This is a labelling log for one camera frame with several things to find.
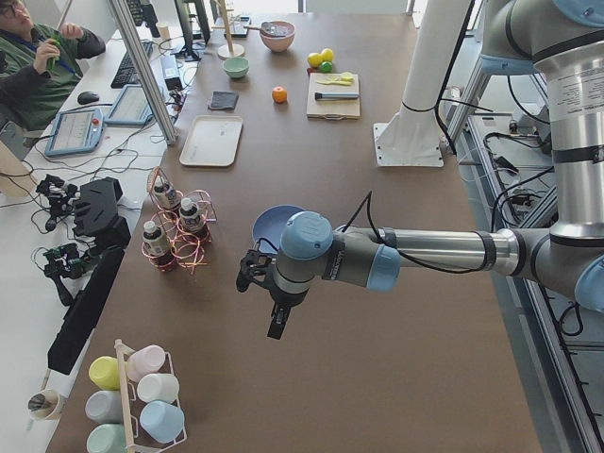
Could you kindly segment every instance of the green bowl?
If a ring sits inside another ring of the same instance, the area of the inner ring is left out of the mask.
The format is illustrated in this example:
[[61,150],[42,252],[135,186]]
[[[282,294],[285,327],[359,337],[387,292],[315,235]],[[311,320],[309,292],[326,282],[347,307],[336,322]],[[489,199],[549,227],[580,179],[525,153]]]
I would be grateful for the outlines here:
[[249,71],[249,61],[244,57],[226,59],[223,63],[223,69],[230,78],[242,78]]

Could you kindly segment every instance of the computer mouse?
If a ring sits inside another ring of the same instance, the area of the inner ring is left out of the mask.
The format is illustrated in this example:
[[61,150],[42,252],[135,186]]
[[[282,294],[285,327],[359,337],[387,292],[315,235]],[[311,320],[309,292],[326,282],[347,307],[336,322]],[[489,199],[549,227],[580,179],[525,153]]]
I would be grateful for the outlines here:
[[85,106],[91,102],[96,102],[100,99],[99,95],[95,92],[81,92],[77,97],[77,103],[80,106]]

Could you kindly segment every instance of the lemon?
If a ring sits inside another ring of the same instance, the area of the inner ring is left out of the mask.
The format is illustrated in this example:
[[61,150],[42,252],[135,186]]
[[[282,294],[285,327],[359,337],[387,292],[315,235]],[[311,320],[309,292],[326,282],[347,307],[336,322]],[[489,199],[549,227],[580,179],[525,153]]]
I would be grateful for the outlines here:
[[321,54],[312,52],[311,54],[309,54],[309,57],[307,58],[307,60],[309,61],[310,67],[318,68],[321,65],[321,63],[323,62],[323,57],[321,57]]
[[333,61],[334,58],[333,50],[331,50],[329,47],[323,49],[319,55],[321,55],[323,61]]

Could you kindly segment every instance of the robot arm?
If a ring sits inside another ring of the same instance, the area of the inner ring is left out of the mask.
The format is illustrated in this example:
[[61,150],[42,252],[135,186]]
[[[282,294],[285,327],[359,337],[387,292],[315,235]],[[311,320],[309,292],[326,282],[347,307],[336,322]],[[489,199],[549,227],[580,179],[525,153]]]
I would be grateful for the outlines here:
[[[432,0],[428,9],[446,4]],[[494,270],[604,311],[604,4],[487,0],[482,61],[490,74],[536,69],[547,79],[558,222],[497,233],[334,231],[321,215],[301,212],[288,221],[278,252],[248,251],[237,278],[240,292],[250,283],[269,290],[270,337],[281,337],[315,276],[388,291],[404,266]]]
[[602,247],[551,243],[547,229],[342,231],[332,230],[320,214],[304,211],[287,222],[276,254],[247,252],[237,289],[243,293],[254,283],[269,291],[275,305],[268,336],[280,339],[291,309],[304,300],[315,277],[390,291],[400,268],[410,266],[454,274],[494,270],[525,277],[595,308],[604,291],[603,253]]

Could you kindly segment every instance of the orange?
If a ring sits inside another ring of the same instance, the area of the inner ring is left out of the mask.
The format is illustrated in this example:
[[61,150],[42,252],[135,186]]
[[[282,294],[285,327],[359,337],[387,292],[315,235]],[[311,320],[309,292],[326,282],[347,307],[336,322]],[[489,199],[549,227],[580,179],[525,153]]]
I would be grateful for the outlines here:
[[287,101],[287,90],[284,87],[274,87],[272,95],[273,100],[278,104]]

